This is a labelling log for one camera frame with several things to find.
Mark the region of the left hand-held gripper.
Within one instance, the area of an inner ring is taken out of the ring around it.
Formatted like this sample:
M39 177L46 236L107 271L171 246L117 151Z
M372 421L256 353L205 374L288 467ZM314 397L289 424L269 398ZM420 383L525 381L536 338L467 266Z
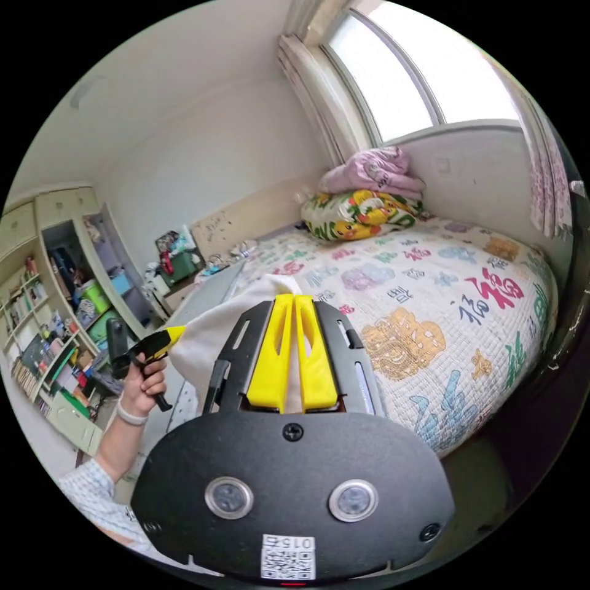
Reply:
M131 362L143 369L147 364L156 360L166 359L170 350L177 344L185 330L185 326L172 326L160 330L139 341L122 355L120 377L123 379L123 385ZM166 400L165 394L157 395L155 400L157 401L156 407L161 411L170 411L172 409L172 405Z

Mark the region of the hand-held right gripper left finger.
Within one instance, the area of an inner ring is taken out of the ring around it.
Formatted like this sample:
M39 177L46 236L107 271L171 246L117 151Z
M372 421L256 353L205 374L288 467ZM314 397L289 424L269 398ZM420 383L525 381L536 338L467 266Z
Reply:
M246 393L250 406L284 410L289 388L293 295L277 295Z

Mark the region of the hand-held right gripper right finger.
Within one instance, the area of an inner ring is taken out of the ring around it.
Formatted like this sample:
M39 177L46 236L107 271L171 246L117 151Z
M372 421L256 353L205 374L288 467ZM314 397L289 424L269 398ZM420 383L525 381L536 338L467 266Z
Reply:
M328 410L337 404L338 393L315 302L297 294L294 308L302 410Z

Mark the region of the person's left hand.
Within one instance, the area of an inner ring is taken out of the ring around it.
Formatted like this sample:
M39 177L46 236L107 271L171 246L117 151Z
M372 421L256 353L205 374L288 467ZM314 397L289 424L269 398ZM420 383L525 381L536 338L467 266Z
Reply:
M164 395L167 390L166 367L165 358L147 364L143 369L133 362L130 363L120 398L120 406L125 414L145 419L156 407L155 397Z

